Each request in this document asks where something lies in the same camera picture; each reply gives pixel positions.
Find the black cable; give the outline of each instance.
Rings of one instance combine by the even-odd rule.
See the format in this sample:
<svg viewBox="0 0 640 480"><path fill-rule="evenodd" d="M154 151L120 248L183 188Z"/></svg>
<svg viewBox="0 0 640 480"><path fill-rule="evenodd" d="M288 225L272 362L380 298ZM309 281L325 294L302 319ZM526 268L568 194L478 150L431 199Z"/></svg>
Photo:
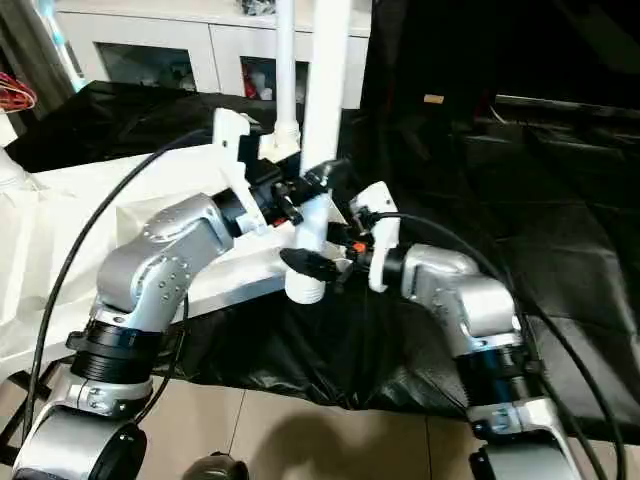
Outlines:
<svg viewBox="0 0 640 480"><path fill-rule="evenodd" d="M580 442L584 453L587 455L587 458L589 459L589 462L593 467L593 471L595 472L596 477L598 478L598 480L607 480L607 474L604 472L604 468L602 468L600 459L596 455L591 442L589 442L589 439L580 428L580 425L578 425L576 417L573 416L573 414L569 411L569 408L560 399L560 395L558 395L558 392L555 390L555 388L553 388L553 385L551 385L551 382L549 382L547 377L543 374L540 375L539 378L540 382L542 382L542 385L544 386L544 389L547 391L547 395L549 395L549 398L551 398L551 400L553 400L553 402L556 404L558 412L562 417L564 417L566 422L573 430L573 433L578 439L578 442Z"/></svg>
<svg viewBox="0 0 640 480"><path fill-rule="evenodd" d="M160 397L162 396L165 389L167 388L167 385L169 385L169 380L171 380L171 377L173 377L173 374L176 371L176 366L178 365L178 360L180 359L180 353L182 352L182 345L184 344L184 338L186 336L186 322L188 319L189 319L189 296L187 295L184 297L182 325L181 325L180 334L176 339L176 344L173 347L173 355L171 356L171 362L169 363L169 367L167 368L167 371L164 374L164 378L162 379L162 383L160 384L160 387L158 387L158 391L136 417L135 419L136 425L139 425L140 422L142 422L142 420L144 420L145 417L149 415L149 412L153 410L153 407L155 407L156 403L158 403L158 400L160 400Z"/></svg>
<svg viewBox="0 0 640 480"><path fill-rule="evenodd" d="M505 275L501 274L501 272L495 267L495 265L493 265L493 263L487 257L485 257L475 247L470 245L466 240L464 240L463 238L461 238L459 235L449 230L448 228L444 227L443 225L440 225L439 223L436 223L428 218L420 217L417 215L411 215L408 213L401 213L401 212L373 213L371 214L371 217L375 221L382 218L401 218L401 219L412 220L412 221L427 225L429 228L437 231L442 236L462 246L465 249L465 253L470 257L472 257L491 276L493 276L497 280L502 280L507 286L507 288L510 290L511 295L514 298L514 302L516 304L516 313L519 308L518 305L520 301L525 300L525 305L527 305L530 309L533 310L533 313L544 322L544 324L547 326L549 331L556 337L558 342L560 342L560 345L567 352L567 354L569 355L569 357L571 358L575 366L580 371L582 378L584 378L589 389L591 390L591 393L593 394L594 398L596 399L596 402L598 403L598 406L600 407L600 410L603 413L605 422L611 428L613 443L616 451L616 465L617 465L616 479L626 480L627 478L626 450L624 448L624 441L622 439L620 427L618 426L618 422L615 419L611 406L609 405L608 401L604 397L604 394L600 390L600 387L598 387L598 384L596 383L595 379L589 372L589 369L587 368L587 366L584 364L584 362L582 361L578 353L571 346L571 343L569 343L569 340L567 340L567 338L560 331L560 329L555 325L555 323L553 323L553 321L544 313L544 311L531 298L529 298L528 296L522 298L522 296L516 294L515 287L509 284L509 283L513 283L511 276L507 274L507 276L505 277ZM531 331L531 334L533 334L533 328L530 326L530 323L526 318L526 315L522 314L522 319L520 318L520 316L518 316L518 318L521 320L522 325L523 326L527 325L527 329ZM564 409L564 412L565 412L564 416L567 417L567 419L571 417L572 420L569 420L569 421L572 423L572 427L573 427L573 424L577 426L577 428L575 427L573 428L574 428L576 437L578 437L578 439L580 440L580 437L584 436L584 433L578 426L577 422L575 421L575 418L573 418L573 415L569 412L566 405L564 405L561 401L560 401L559 407L561 409L562 408Z"/></svg>
<svg viewBox="0 0 640 480"><path fill-rule="evenodd" d="M152 153L147 158L145 158L139 165L137 165L133 170L131 170L121 181L116 185L116 187L105 197L105 199L98 205L95 212L91 215L87 223L84 225L78 237L73 242L71 249L69 250L69 254L62 264L62 268L60 268L60 273L58 273L58 277L56 278L55 283L53 284L53 288L51 289L51 293L49 294L49 298L47 299L47 304L44 308L44 313L42 315L42 322L40 323L40 329L38 331L38 338L36 340L35 351L33 354L33 364L31 366L31 379L29 382L29 392L27 394L27 405L25 409L25 417L24 417L24 426L22 431L22 441L27 438L29 431L31 430L31 426L33 425L33 411L35 408L36 401L36 388L38 385L38 377L40 376L40 367L42 365L42 355L44 353L45 339L47 336L47 330L49 329L49 321L51 320L51 314L53 312L53 308L55 306L56 300L58 298L58 294L60 293L60 289L62 288L62 284L64 283L65 277L71 268L71 264L76 257L82 243L86 239L87 235L91 228L98 221L100 216L104 213L104 211L109 207L111 202L118 196L118 194L127 186L129 183L136 177L140 172L142 172L145 168L147 168L154 160L161 157L163 154L172 150L174 148L178 148L188 144L189 140L193 139L193 137L197 135L201 135L205 130L195 130L193 132L187 133L186 135L181 136L180 138L172 141L171 143L165 145L164 147L157 150L155 153Z"/></svg>
<svg viewBox="0 0 640 480"><path fill-rule="evenodd" d="M596 380L593 378L593 375L591 375L591 372L589 372L589 369L587 368L585 363L582 361L582 359L578 355L578 352L576 352L575 349L571 346L571 343L569 343L569 340L567 340L567 337L564 336L564 334L560 331L558 326L555 323L553 323L553 321L548 317L548 315L544 313L544 311L533 300L526 297L524 300L525 300L525 305L527 305L528 308L533 310L534 315L539 317L544 322L544 324L547 326L549 331L560 342L562 347L571 357L571 360L573 360L573 363L575 364L575 366L580 371L580 374L582 375L582 378L584 378L584 381L587 382L587 385L589 386L591 393L593 393L593 396L596 399L596 402L600 407L600 410L602 411L604 418L606 422L609 424L609 427L611 428L611 432L613 434L613 446L616 451L616 467L617 467L616 479L626 480L627 451L624 446L624 440L622 439L622 433L620 432L620 427L618 426L618 422L615 419L615 416L613 414L611 406L609 405L609 402L604 397L602 390L600 390L600 387L598 387Z"/></svg>

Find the white pole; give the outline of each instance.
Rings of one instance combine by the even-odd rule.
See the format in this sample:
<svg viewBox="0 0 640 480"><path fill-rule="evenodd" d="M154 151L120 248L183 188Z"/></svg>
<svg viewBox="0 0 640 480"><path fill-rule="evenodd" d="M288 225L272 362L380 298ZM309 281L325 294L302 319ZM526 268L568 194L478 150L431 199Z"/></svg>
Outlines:
<svg viewBox="0 0 640 480"><path fill-rule="evenodd" d="M306 114L300 173L336 158L347 42L352 0L316 0L313 54L307 84ZM322 252L327 237L330 195L321 195L302 208L304 222L296 229L296 248ZM288 297L302 304L320 301L325 285L293 270L287 271Z"/></svg>
<svg viewBox="0 0 640 480"><path fill-rule="evenodd" d="M278 118L272 134L260 139L260 158L279 162L300 151L296 117L296 0L277 0L276 87Z"/></svg>
<svg viewBox="0 0 640 480"><path fill-rule="evenodd" d="M296 16L295 0L277 0L278 54L276 58L278 119L276 145L298 142L300 131L296 119Z"/></svg>

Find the black fabric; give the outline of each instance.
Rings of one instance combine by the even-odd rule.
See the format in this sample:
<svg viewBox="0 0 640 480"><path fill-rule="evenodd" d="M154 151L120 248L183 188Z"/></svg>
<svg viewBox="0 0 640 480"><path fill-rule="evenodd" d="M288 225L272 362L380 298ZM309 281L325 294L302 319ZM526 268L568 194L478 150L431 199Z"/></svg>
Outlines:
<svg viewBox="0 0 640 480"><path fill-rule="evenodd" d="M273 122L271 103L94 83L8 152L31 171L149 152L209 126L216 106ZM453 133L436 119L385 124L366 112L345 114L343 127L341 150L362 185L387 181L401 211L437 220L494 261L505 259L519 288L531 290L585 360L626 440L640 443L637 145L500 125ZM401 236L454 247L420 225L403 223ZM534 324L561 397L591 437L608 439L569 357ZM193 382L351 409L464 416L464 392L436 322L392 291L369 291L363 278L315 306L280 292L188 327L182 371Z"/></svg>

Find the beige floor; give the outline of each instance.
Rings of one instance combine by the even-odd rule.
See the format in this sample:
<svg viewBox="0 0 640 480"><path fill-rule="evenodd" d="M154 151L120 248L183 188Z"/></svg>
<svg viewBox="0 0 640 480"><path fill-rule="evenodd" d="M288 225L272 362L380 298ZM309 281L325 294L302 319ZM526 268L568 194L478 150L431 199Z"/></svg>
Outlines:
<svg viewBox="0 0 640 480"><path fill-rule="evenodd" d="M0 386L0 427L22 397L13 385ZM194 460L214 451L246 461L253 480L472 480L467 457L479 445L459 422L347 412L180 381L171 382L143 425L149 448L142 480L179 479ZM594 444L611 472L612 449ZM640 479L640 454L629 451L629 479ZM9 473L0 467L0 480Z"/></svg>

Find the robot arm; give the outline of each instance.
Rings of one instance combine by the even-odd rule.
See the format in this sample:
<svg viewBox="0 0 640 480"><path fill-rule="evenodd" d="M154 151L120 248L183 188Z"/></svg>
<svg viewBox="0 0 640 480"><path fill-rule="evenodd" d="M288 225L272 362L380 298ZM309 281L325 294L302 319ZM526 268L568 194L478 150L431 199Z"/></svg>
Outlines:
<svg viewBox="0 0 640 480"><path fill-rule="evenodd" d="M390 264L397 272L397 258ZM396 278L401 295L422 305L444 330L467 393L472 431L487 441L470 458L476 478L583 478L537 378L542 372L528 362L504 285L482 275L465 255L427 245L404 253Z"/></svg>
<svg viewBox="0 0 640 480"><path fill-rule="evenodd" d="M135 478L146 437L132 420L151 396L163 332L197 273L232 247L227 220L199 194L155 215L107 257L90 321L67 341L78 353L21 449L14 478Z"/></svg>

